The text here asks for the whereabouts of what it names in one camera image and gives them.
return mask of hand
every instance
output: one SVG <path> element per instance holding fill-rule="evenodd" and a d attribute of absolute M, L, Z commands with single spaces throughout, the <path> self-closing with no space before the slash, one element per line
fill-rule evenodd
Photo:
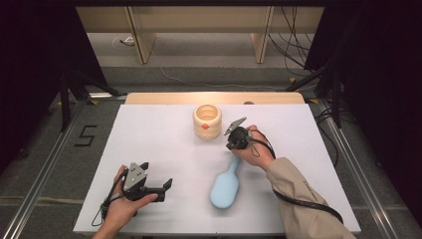
<path fill-rule="evenodd" d="M 125 169 L 126 166 L 124 165 L 120 167 L 117 175 L 114 178 L 114 181 L 118 180 L 118 177 L 124 172 Z M 122 184 L 123 181 L 120 180 L 120 182 L 117 184 L 117 187 L 114 189 L 113 194 L 122 194 Z M 108 213 L 103 225 L 100 227 L 94 238 L 114 238 L 118 231 L 130 221 L 134 213 L 139 208 L 149 204 L 157 197 L 157 194 L 149 194 L 136 201 L 130 201 L 125 197 L 113 201 L 109 205 Z"/>
<path fill-rule="evenodd" d="M 252 138 L 267 142 L 265 137 L 257 131 L 258 128 L 255 125 L 250 125 L 246 130 L 252 132 Z M 265 146 L 254 141 L 251 141 L 245 149 L 232 149 L 231 151 L 249 164 L 261 167 L 264 171 L 267 171 L 268 165 L 274 160 Z"/>

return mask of floor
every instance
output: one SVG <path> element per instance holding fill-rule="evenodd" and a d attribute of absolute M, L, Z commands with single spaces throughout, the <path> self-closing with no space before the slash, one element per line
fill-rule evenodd
<path fill-rule="evenodd" d="M 288 40 L 290 35 L 272 35 L 280 48 L 286 49 L 282 37 Z M 89 33 L 89 38 L 108 84 L 122 92 L 280 91 L 309 73 L 291 60 L 286 61 L 272 42 L 265 62 L 257 64 L 247 34 L 158 34 L 153 54 L 144 65 L 137 61 L 130 46 L 130 34 Z M 299 42 L 308 48 L 312 38 L 300 35 Z M 289 46 L 288 53 L 299 63 L 306 58 L 297 47 Z M 300 90 L 310 100 L 315 117 L 329 108 L 329 99 L 314 101 L 316 83 Z M 95 87 L 88 89 L 101 92 Z M 16 158 L 0 175 L 1 235 L 13 228 L 15 237 L 8 238 L 87 238 L 74 233 L 73 227 L 124 98 L 71 103 L 70 129 L 60 132 L 57 97 L 25 145 L 29 155 Z M 422 238 L 421 228 L 377 163 L 346 103 L 341 105 L 340 118 L 341 130 L 333 126 L 331 119 L 319 125 L 361 226 L 362 232 L 356 237 Z M 80 137 L 82 131 L 94 137 Z"/>

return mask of sleeve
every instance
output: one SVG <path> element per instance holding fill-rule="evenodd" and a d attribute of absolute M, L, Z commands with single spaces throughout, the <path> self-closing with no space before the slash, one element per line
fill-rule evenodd
<path fill-rule="evenodd" d="M 292 198 L 327 205 L 299 170 L 285 157 L 275 159 L 268 167 L 267 178 L 273 189 Z M 279 212 L 289 239 L 355 238 L 331 214 L 290 204 L 279 199 Z"/>

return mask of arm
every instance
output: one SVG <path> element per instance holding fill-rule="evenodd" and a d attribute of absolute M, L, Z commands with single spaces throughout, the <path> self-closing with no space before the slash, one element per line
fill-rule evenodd
<path fill-rule="evenodd" d="M 125 166 L 121 166 L 118 170 L 117 176 L 114 178 L 114 181 L 118 179 L 118 176 L 123 173 Z M 113 193 L 121 194 L 121 185 L 120 181 L 115 188 Z M 94 235 L 94 239 L 111 239 L 114 238 L 118 231 L 126 225 L 134 213 L 141 207 L 147 205 L 157 198 L 157 194 L 149 194 L 137 201 L 130 201 L 125 197 L 119 198 L 111 203 L 108 209 L 107 216 L 104 223 Z"/>
<path fill-rule="evenodd" d="M 257 127 L 247 128 L 252 131 L 252 137 L 267 142 Z M 291 198 L 326 205 L 325 200 L 307 183 L 299 170 L 287 159 L 274 159 L 270 152 L 259 143 L 250 142 L 259 155 L 252 153 L 251 146 L 245 149 L 233 149 L 232 152 L 248 163 L 261 167 L 267 172 L 267 178 L 273 189 Z M 334 216 L 327 212 L 301 207 L 279 199 L 279 211 L 286 235 L 294 238 L 354 238 Z"/>

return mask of brush handle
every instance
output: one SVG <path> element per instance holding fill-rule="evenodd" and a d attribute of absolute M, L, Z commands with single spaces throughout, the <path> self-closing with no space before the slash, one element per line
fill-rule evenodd
<path fill-rule="evenodd" d="M 236 169 L 237 169 L 239 163 L 240 163 L 240 158 L 237 157 L 237 156 L 233 156 L 232 160 L 230 161 L 229 170 L 227 170 L 227 171 L 234 174 L 236 172 Z"/>

